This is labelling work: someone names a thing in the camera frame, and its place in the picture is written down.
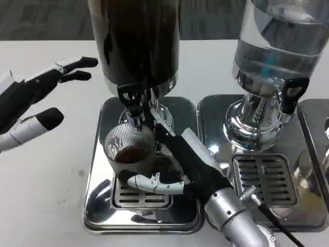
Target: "table surface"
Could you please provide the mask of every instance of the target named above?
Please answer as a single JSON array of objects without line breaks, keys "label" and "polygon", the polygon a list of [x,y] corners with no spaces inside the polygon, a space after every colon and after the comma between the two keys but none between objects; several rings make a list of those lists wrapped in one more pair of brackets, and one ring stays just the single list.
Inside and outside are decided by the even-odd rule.
[{"label": "table surface", "polygon": [[[210,94],[244,91],[231,66],[236,41],[181,41],[179,80],[169,94],[195,105]],[[94,41],[0,42],[1,72],[11,69],[23,79],[54,62],[79,56],[97,57]],[[328,98],[327,47],[312,76],[306,98]],[[60,84],[25,114],[57,107],[65,116],[53,131],[0,155],[0,246],[206,246],[229,247],[223,235],[206,222],[192,235],[94,235],[82,224],[82,207],[92,160],[98,115],[113,95],[100,65],[90,69],[88,82]],[[305,246],[328,246],[329,228],[319,233],[294,233]],[[277,233],[281,246],[294,246]]]}]

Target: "dark liquid container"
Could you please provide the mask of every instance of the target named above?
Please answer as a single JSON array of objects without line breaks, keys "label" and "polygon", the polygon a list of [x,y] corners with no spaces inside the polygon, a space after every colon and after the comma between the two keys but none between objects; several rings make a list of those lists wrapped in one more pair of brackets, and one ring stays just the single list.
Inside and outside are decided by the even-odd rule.
[{"label": "dark liquid container", "polygon": [[178,0],[89,0],[103,72],[116,85],[151,88],[178,68]]},{"label": "dark liquid container", "polygon": [[122,164],[133,164],[145,160],[149,151],[143,147],[127,147],[117,153],[114,160]]}]

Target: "metal grate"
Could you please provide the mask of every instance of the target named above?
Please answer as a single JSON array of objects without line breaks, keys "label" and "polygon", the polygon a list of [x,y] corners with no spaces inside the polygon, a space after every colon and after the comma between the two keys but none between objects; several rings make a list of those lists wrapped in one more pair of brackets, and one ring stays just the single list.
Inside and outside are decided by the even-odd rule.
[{"label": "metal grate", "polygon": [[157,195],[155,193],[142,192],[133,188],[126,187],[116,179],[114,190],[115,206],[120,208],[138,208],[139,210],[147,208],[167,208],[170,205],[171,196]]},{"label": "metal grate", "polygon": [[233,169],[239,195],[254,185],[257,195],[268,206],[296,204],[296,192],[287,160],[283,156],[237,155],[233,158]]}]

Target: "floor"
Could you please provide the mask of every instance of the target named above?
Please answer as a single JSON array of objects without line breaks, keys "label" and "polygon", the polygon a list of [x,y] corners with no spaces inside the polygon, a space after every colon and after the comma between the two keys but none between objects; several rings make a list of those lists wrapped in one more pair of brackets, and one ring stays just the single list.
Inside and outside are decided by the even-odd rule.
[{"label": "floor", "polygon": [[[0,0],[0,40],[92,40],[88,0]],[[182,40],[237,39],[245,0],[181,0]]]}]

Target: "stainless steel base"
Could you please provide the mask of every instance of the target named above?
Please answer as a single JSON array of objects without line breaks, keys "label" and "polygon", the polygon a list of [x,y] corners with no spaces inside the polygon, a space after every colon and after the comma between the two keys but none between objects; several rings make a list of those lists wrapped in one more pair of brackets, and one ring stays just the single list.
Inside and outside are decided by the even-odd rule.
[{"label": "stainless steel base", "polygon": [[[299,157],[307,152],[307,146],[298,118],[281,130],[272,148],[263,152],[244,151],[231,144],[223,130],[228,108],[242,98],[243,95],[211,95],[198,104],[198,130],[202,142],[227,171],[239,196],[250,185],[255,185],[260,198],[290,231],[325,229],[328,213],[324,201],[310,189],[299,169]],[[248,206],[258,224],[275,230],[254,203],[250,202]]]},{"label": "stainless steel base", "polygon": [[[191,102],[180,97],[165,97],[160,103],[175,119],[177,134],[187,127],[197,132],[196,111]],[[124,109],[118,98],[107,100],[101,109],[83,213],[85,226],[93,232],[109,234],[183,234],[199,230],[204,218],[194,198],[151,195],[128,189],[116,179],[102,145],[109,130],[118,124]],[[156,162],[159,169],[177,169],[174,160],[159,157]],[[94,192],[104,180],[108,180],[109,187]]]},{"label": "stainless steel base", "polygon": [[304,173],[311,186],[319,183],[321,190],[316,187],[317,193],[322,194],[329,211],[329,139],[328,126],[325,126],[329,118],[329,100],[308,99],[301,102],[298,117],[309,150],[301,162],[305,167],[313,163],[312,170],[304,168]]}]

